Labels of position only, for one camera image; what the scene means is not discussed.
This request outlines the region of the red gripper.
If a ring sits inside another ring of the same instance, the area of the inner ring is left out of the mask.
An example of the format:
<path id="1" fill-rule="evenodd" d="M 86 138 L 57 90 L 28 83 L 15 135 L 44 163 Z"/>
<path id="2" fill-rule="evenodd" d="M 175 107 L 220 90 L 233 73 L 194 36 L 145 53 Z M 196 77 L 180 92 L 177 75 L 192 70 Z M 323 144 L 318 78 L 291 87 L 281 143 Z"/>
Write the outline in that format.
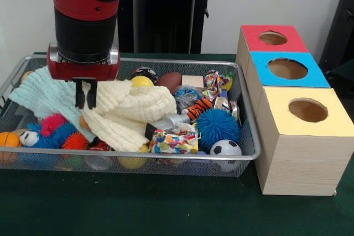
<path id="1" fill-rule="evenodd" d="M 112 81 L 116 78 L 120 65 L 119 51 L 111 47 L 108 57 L 101 62 L 81 64 L 70 62 L 59 54 L 57 44 L 50 43 L 47 53 L 47 64 L 50 75 L 56 80 L 74 80 L 75 107 L 83 109 L 85 94 L 82 90 L 82 80 L 88 80 L 90 88 L 86 100 L 89 109 L 96 107 L 97 81 Z"/>

